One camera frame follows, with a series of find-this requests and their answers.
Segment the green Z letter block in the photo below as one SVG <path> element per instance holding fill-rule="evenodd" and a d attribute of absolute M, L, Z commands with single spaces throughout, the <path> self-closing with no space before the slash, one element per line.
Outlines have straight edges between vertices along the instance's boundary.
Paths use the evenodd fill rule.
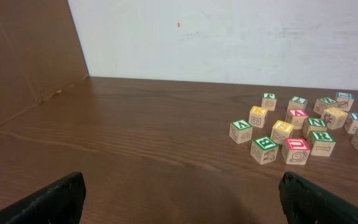
<path fill-rule="evenodd" d="M 327 108 L 336 108 L 339 102 L 330 97 L 318 98 L 314 105 L 313 111 L 319 115 L 322 115 L 323 111 Z"/>

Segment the green N letter block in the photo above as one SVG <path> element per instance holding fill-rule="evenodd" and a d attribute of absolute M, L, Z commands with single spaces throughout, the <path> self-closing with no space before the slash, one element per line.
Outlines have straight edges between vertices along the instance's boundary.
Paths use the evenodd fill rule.
<path fill-rule="evenodd" d="M 327 124 L 323 119 L 307 117 L 304 121 L 302 134 L 307 139 L 310 131 L 326 131 L 327 129 Z"/>

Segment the brown cardboard panel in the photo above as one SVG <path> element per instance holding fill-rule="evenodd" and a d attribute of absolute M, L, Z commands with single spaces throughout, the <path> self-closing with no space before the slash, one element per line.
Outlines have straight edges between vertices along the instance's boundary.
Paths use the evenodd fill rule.
<path fill-rule="evenodd" d="M 0 126 L 88 75 L 67 0 L 0 0 Z"/>

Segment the yellow K letter block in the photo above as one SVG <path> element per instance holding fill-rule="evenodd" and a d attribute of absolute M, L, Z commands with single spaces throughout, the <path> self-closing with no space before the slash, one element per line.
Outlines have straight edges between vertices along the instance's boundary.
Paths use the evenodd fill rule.
<path fill-rule="evenodd" d="M 263 128 L 267 119 L 268 109 L 253 106 L 249 113 L 249 123 L 257 128 Z"/>

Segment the green 7 number block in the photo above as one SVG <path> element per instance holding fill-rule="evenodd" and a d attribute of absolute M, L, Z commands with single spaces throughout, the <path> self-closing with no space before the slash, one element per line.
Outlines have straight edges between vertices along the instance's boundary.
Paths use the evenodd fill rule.
<path fill-rule="evenodd" d="M 288 102 L 288 110 L 301 109 L 305 110 L 308 100 L 299 96 L 293 96 Z"/>

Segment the yellow s block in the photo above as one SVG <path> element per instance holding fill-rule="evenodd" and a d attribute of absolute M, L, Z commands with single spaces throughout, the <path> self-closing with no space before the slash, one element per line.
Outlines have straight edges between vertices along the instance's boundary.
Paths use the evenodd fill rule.
<path fill-rule="evenodd" d="M 325 109 L 321 114 L 328 129 L 339 129 L 344 126 L 348 113 L 335 107 Z"/>
<path fill-rule="evenodd" d="M 270 138 L 277 144 L 282 145 L 286 138 L 292 137 L 293 129 L 293 124 L 277 120 L 277 122 L 272 127 Z"/>

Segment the green J letter block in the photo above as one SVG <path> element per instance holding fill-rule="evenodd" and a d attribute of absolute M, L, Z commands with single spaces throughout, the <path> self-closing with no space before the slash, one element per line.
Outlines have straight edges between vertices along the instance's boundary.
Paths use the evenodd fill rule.
<path fill-rule="evenodd" d="M 277 104 L 277 96 L 274 93 L 263 93 L 261 107 L 274 111 Z"/>

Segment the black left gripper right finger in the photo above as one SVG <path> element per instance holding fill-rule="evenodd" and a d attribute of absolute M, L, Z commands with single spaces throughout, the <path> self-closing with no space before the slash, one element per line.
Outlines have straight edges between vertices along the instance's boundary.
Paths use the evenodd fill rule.
<path fill-rule="evenodd" d="M 284 173 L 278 189 L 288 223 L 358 224 L 358 207 L 294 172 Z"/>

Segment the red A letter block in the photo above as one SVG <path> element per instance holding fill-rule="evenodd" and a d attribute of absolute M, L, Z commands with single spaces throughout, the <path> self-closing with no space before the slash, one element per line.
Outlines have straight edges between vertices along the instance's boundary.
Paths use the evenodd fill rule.
<path fill-rule="evenodd" d="M 285 122 L 294 125 L 294 129 L 302 129 L 308 114 L 303 109 L 289 109 Z"/>

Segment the green R letter block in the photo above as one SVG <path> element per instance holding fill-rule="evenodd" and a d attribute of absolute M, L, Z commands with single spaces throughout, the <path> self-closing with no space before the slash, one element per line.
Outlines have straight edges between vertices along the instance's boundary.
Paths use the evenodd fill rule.
<path fill-rule="evenodd" d="M 327 131 L 310 131 L 306 141 L 312 156 L 329 157 L 333 152 L 336 140 Z"/>

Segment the red U block lower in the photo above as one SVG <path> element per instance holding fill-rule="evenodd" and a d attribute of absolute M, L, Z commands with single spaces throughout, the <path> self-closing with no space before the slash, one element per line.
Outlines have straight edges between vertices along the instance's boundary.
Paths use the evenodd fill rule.
<path fill-rule="evenodd" d="M 310 148 L 303 138 L 286 138 L 282 146 L 282 156 L 286 164 L 305 165 Z"/>

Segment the green B letter block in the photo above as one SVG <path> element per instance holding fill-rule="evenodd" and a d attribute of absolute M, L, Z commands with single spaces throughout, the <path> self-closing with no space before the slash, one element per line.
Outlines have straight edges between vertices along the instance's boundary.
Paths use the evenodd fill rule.
<path fill-rule="evenodd" d="M 278 144 L 268 136 L 252 140 L 250 154 L 260 165 L 275 161 L 277 153 Z"/>

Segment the yellow S block lower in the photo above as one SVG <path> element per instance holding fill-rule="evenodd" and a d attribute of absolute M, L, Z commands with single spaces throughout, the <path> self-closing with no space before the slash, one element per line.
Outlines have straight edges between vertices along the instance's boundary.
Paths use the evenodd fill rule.
<path fill-rule="evenodd" d="M 293 129 L 293 124 L 277 120 L 277 122 L 272 127 L 270 138 L 277 144 L 282 145 L 286 138 L 292 137 Z"/>

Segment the green V letter block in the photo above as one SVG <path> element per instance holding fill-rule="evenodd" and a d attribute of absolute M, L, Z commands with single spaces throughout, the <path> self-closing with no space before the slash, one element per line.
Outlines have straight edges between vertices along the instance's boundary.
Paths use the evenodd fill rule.
<path fill-rule="evenodd" d="M 252 131 L 253 125 L 244 119 L 240 119 L 230 123 L 229 136 L 237 144 L 242 144 L 252 139 Z"/>

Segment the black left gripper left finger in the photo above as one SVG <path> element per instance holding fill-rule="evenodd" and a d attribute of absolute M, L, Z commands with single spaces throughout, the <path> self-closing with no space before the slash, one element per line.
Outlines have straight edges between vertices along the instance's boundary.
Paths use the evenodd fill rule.
<path fill-rule="evenodd" d="M 73 172 L 0 210 L 0 223 L 78 224 L 85 197 L 83 174 Z"/>

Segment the blue L block top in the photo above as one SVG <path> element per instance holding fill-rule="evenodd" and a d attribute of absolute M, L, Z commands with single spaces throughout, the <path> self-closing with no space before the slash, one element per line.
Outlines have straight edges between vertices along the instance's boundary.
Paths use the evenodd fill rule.
<path fill-rule="evenodd" d="M 337 107 L 343 111 L 350 111 L 354 102 L 354 95 L 352 93 L 336 93 L 336 101 L 338 101 Z"/>

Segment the yellow S block upper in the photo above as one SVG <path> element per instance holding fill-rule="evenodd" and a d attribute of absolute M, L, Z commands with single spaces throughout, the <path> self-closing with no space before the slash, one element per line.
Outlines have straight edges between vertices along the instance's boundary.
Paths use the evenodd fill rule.
<path fill-rule="evenodd" d="M 335 107 L 325 109 L 321 114 L 328 129 L 339 129 L 344 126 L 348 113 Z"/>

